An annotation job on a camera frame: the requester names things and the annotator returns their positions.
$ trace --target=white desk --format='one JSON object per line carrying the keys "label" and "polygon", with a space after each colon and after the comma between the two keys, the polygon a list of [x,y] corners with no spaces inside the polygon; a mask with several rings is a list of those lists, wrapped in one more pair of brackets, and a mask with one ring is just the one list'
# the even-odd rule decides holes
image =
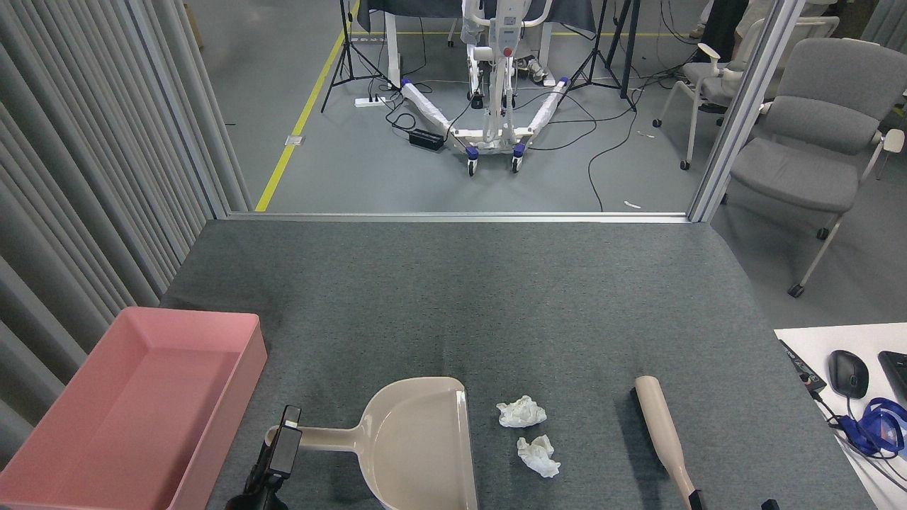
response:
{"label": "white desk", "polygon": [[[776,329],[775,334],[787,344],[807,365],[828,382],[828,355],[837,349],[845,349],[857,355],[869,368],[869,390],[866,397],[851,400],[851,409],[856,418],[863,415],[863,408],[873,397],[887,397],[898,400],[888,383],[882,365],[879,363],[879,351],[907,352],[907,323],[867,324],[858,326],[836,326],[829,328]],[[822,399],[835,413],[846,415],[846,399],[827,387],[820,393]],[[843,432],[828,430],[843,438]],[[880,475],[869,463],[875,463],[881,469],[888,469],[882,460],[867,459],[854,452],[844,443],[841,445],[844,454],[850,461],[853,470],[860,477],[866,491],[875,504],[881,509],[907,508],[907,493]],[[892,466],[903,476],[907,476],[907,460],[898,456],[890,460]]]}

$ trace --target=gray floor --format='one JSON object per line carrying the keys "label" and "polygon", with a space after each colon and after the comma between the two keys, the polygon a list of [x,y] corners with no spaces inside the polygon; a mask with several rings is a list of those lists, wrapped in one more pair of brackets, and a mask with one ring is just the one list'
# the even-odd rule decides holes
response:
{"label": "gray floor", "polygon": [[[704,3],[675,0],[675,26],[692,26]],[[236,124],[229,132],[256,200],[336,40],[338,7],[335,0],[193,0],[191,4],[205,41],[202,54],[225,120]],[[658,32],[658,19],[658,3],[644,3],[640,32]],[[449,24],[426,20],[424,27],[430,32],[442,31]],[[401,20],[400,28],[419,29],[417,20]],[[438,56],[462,49],[447,48],[445,37],[439,35],[429,35],[425,41],[431,58],[414,80],[462,80],[459,61]],[[422,62],[420,37],[402,35],[401,44],[405,69]],[[380,46],[360,47],[376,56]],[[571,73],[588,48],[578,36],[555,36],[554,72]],[[636,67],[640,74],[650,74],[680,62],[686,51],[669,36],[641,36]],[[460,85],[430,85],[435,89],[433,100],[446,112],[456,114],[462,109]],[[662,128],[655,130],[651,118],[667,91],[653,85],[644,93],[639,118],[631,129],[631,119],[625,115],[600,125],[568,149],[531,152],[522,172],[515,176],[505,170],[505,159],[488,158],[470,180],[455,153],[444,150],[435,154],[411,147],[387,126],[380,109],[353,108],[352,98],[364,95],[366,89],[367,82],[336,88],[325,115],[317,109],[312,113],[303,132],[306,141],[294,152],[268,211],[596,211],[587,163],[596,152],[622,140],[628,130],[628,143],[599,158],[592,167],[605,211],[637,211],[624,201],[643,211],[683,211],[699,184],[701,168],[717,135],[714,116],[701,115],[693,168],[681,171],[678,159],[685,150],[689,102],[680,98]],[[533,95],[527,88],[521,98],[528,100]],[[597,116],[620,113],[624,108],[611,90],[580,90],[574,97]],[[584,115],[564,102],[556,120]],[[567,142],[582,134],[585,125],[550,127],[539,144]],[[730,203],[719,210],[713,227],[736,254],[773,327],[907,320],[907,307],[903,306],[907,259],[902,255],[907,249],[902,236],[907,230],[905,169],[907,155],[892,157],[885,179],[867,183],[800,299],[789,298],[785,290],[818,250],[814,230],[823,225],[824,217],[787,208],[732,184]]]}
{"label": "gray floor", "polygon": [[[340,30],[334,0],[307,2],[305,9],[298,3],[281,4],[193,2],[205,40],[202,54],[224,117],[236,124],[230,127],[231,139],[255,199],[265,189]],[[687,30],[695,24],[700,7],[674,10],[675,26]],[[373,15],[373,19],[375,29],[380,30],[381,16]],[[420,31],[417,19],[400,18],[398,23],[402,32]],[[435,81],[465,78],[463,45],[459,41],[455,48],[446,45],[444,34],[449,26],[448,20],[424,20],[429,33],[425,37],[428,65],[409,77],[429,84],[434,89],[432,100],[454,118],[466,105],[465,84]],[[570,75],[590,51],[590,43],[559,26],[555,32],[552,72]],[[635,59],[639,74],[648,75],[683,62],[691,53],[692,46],[678,42],[660,26],[658,5],[644,5],[639,32]],[[659,32],[665,35],[656,37]],[[405,70],[422,63],[419,35],[401,35],[400,45]],[[379,57],[382,47],[358,46],[373,62],[381,58],[386,63],[386,51]],[[619,49],[616,60],[622,57]],[[354,67],[358,74],[364,70],[356,59]],[[602,76],[601,65],[598,67],[596,75]],[[622,64],[615,63],[614,69],[619,74]],[[636,78],[631,81],[634,86],[641,83]],[[337,87],[325,113],[311,113],[303,131],[305,142],[289,160],[268,212],[598,211],[587,175],[589,159],[621,142],[628,132],[627,143],[597,159],[591,168],[605,211],[685,211],[702,177],[695,170],[678,171],[688,102],[678,101],[678,114],[668,117],[662,132],[651,127],[651,119],[667,95],[655,84],[642,95],[635,122],[628,113],[599,123],[592,135],[569,148],[530,152],[519,175],[509,172],[508,156],[488,156],[482,159],[474,179],[466,175],[465,158],[456,150],[445,148],[433,153],[411,146],[402,133],[386,123],[387,110],[355,108],[353,100],[366,96],[368,85],[368,81],[360,81]],[[521,86],[525,88],[518,103],[543,92],[525,80]],[[318,98],[319,107],[324,89]],[[611,89],[587,87],[571,96],[598,118],[617,115],[627,108]],[[521,112],[525,112],[527,123],[539,103]],[[398,112],[417,114],[409,105]],[[468,111],[458,125],[481,125],[477,113]],[[588,117],[582,110],[566,101],[554,120],[584,118]],[[551,125],[535,146],[563,145],[590,127],[590,123]],[[710,134],[714,136],[714,130],[703,130],[706,140]],[[706,141],[698,156],[704,160],[707,153]]]}

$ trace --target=chair wheel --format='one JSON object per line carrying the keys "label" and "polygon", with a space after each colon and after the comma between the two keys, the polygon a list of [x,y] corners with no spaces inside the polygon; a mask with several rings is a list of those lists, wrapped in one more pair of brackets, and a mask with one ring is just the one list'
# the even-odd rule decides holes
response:
{"label": "chair wheel", "polygon": [[787,290],[787,294],[791,298],[799,298],[800,295],[803,294],[803,285],[800,285],[799,283],[795,283],[794,285],[791,286],[790,289]]}

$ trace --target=gray curtain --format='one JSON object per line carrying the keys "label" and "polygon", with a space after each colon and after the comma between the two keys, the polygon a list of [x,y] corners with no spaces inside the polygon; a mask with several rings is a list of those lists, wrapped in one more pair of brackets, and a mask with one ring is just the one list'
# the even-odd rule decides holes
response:
{"label": "gray curtain", "polygon": [[0,0],[0,466],[249,193],[173,0]]}
{"label": "gray curtain", "polygon": [[879,2],[860,38],[907,53],[907,2],[904,0]]}

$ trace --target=patient lift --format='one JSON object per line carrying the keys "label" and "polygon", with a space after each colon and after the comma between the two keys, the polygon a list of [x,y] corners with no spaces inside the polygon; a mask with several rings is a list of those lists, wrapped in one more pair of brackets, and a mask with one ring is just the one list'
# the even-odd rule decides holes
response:
{"label": "patient lift", "polygon": [[[551,120],[567,92],[568,79],[561,78],[542,102],[539,111],[526,127],[513,123],[513,90],[516,67],[513,57],[523,28],[540,25],[548,18],[552,0],[546,0],[544,11],[538,19],[523,21],[528,14],[532,0],[498,0],[497,10],[492,18],[484,18],[479,0],[463,0],[463,24],[487,30],[487,46],[466,45],[466,60],[469,65],[470,98],[473,107],[485,107],[482,129],[454,129],[453,122],[429,101],[407,79],[401,82],[401,93],[409,99],[425,119],[444,133],[444,139],[451,138],[455,146],[466,154],[466,165],[470,177],[475,175],[480,153],[512,153],[511,171],[516,173],[522,165],[526,144],[535,137]],[[491,63],[489,75],[490,92],[483,96],[479,62]]]}

